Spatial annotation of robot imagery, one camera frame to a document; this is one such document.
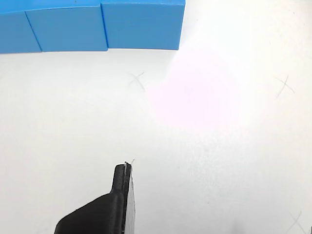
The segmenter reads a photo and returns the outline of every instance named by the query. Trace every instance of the white table surface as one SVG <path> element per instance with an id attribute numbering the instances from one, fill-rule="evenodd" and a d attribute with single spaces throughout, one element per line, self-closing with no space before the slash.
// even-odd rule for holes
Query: white table surface
<path id="1" fill-rule="evenodd" d="M 188 0 L 179 51 L 0 55 L 1 234 L 133 159 L 136 234 L 311 233 L 312 1 Z"/>

